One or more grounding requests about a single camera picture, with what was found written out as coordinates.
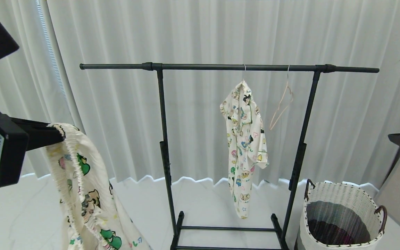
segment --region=curtain fold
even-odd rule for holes
[[[19,50],[0,60],[0,112],[40,122],[74,123],[53,70],[35,1],[0,0],[0,22]],[[22,174],[49,174],[43,149],[26,153]]]
[[[323,74],[305,142],[302,178],[376,187],[400,131],[400,1],[47,1],[62,63],[87,135],[118,181],[163,176],[155,72],[80,70],[80,63],[282,64],[378,67]],[[164,71],[173,180],[227,177],[219,104],[242,78],[265,127],[285,72]],[[270,165],[255,181],[289,179],[313,73],[290,72],[294,101],[267,129]]]

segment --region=brown leather handle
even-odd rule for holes
[[[313,188],[316,188],[316,185],[314,185],[314,183],[310,179],[308,179],[307,180],[307,186],[305,187],[305,199],[307,201],[310,200],[310,198],[308,197],[308,187],[310,186],[310,184],[312,185]]]
[[[381,226],[381,228],[379,229],[379,233],[381,233],[381,231],[382,231],[382,234],[384,234],[384,233],[385,233],[385,231],[384,231],[384,230],[385,230],[385,224],[387,223],[387,217],[388,217],[388,215],[387,215],[387,209],[385,208],[385,206],[380,205],[380,206],[376,209],[376,211],[374,211],[374,213],[377,214],[377,213],[381,212],[381,210],[384,211],[384,220],[382,221],[382,226]]]

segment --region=marble floor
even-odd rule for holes
[[[111,183],[124,207],[155,250],[168,250],[172,225],[165,181],[145,177],[140,182]],[[185,213],[184,225],[245,226],[272,228],[270,216],[276,213],[283,225],[289,192],[286,182],[262,182],[253,187],[251,213],[247,220],[237,218],[226,181],[213,185],[205,179],[181,179],[173,184],[176,216]],[[299,229],[305,186],[296,196],[287,243],[293,249]],[[23,177],[17,185],[0,189],[0,250],[59,250],[62,214],[58,193],[50,177]],[[274,233],[239,231],[182,231],[179,245],[204,247],[279,248]],[[391,219],[378,250],[400,250],[400,227]]]

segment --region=cartoon print shirt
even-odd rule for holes
[[[256,165],[266,168],[268,154],[259,107],[245,81],[227,96],[220,105],[220,112],[226,120],[228,184],[238,216],[246,219],[251,200],[252,174]]]
[[[89,138],[70,124],[49,126],[64,138],[46,147],[65,215],[62,250],[151,250],[115,194]]]

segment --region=clothes rack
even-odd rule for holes
[[[80,64],[81,69],[144,69],[149,71],[157,71],[158,87],[160,95],[160,111],[163,141],[160,142],[160,150],[162,163],[165,173],[166,189],[168,192],[169,209],[171,212],[171,222],[173,227],[173,241],[170,250],[244,250],[254,248],[229,248],[229,247],[191,247],[178,245],[181,230],[220,230],[220,231],[259,231],[259,232],[275,232],[277,234],[280,249],[254,249],[254,250],[289,250],[285,236],[288,229],[289,220],[292,212],[295,192],[299,182],[300,171],[302,169],[303,157],[305,155],[306,143],[305,135],[308,128],[308,122],[313,107],[314,96],[316,94],[317,83],[321,73],[331,72],[359,72],[359,73],[378,73],[378,68],[359,68],[359,67],[338,67],[335,65],[217,65],[217,64],[162,64],[146,62],[142,64]],[[281,228],[278,218],[275,214],[271,215],[271,222],[274,228],[244,228],[244,227],[219,227],[219,226],[183,226],[184,212],[180,211],[178,219],[175,217],[173,194],[171,190],[171,170],[169,162],[168,149],[168,131],[166,124],[165,110],[165,92],[163,86],[163,70],[238,70],[238,71],[308,71],[314,72],[311,91],[308,98],[308,104],[305,111],[302,130],[300,133],[299,145],[295,155],[294,166],[292,168],[291,179],[289,182],[289,190],[291,191],[287,212],[285,215],[284,225]]]

